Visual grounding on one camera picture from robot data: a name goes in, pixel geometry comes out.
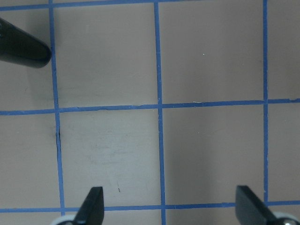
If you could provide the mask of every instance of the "gray floor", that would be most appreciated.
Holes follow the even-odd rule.
[[[157,23],[151,2],[75,1],[0,1],[55,41],[53,67],[0,62],[0,224],[49,224],[92,186],[104,225],[237,225],[238,184],[300,217],[298,0],[268,0],[267,30],[263,0],[160,2]]]

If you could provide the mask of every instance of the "black cylinder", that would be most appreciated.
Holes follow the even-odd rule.
[[[44,42],[0,18],[0,60],[41,68],[50,58]]]

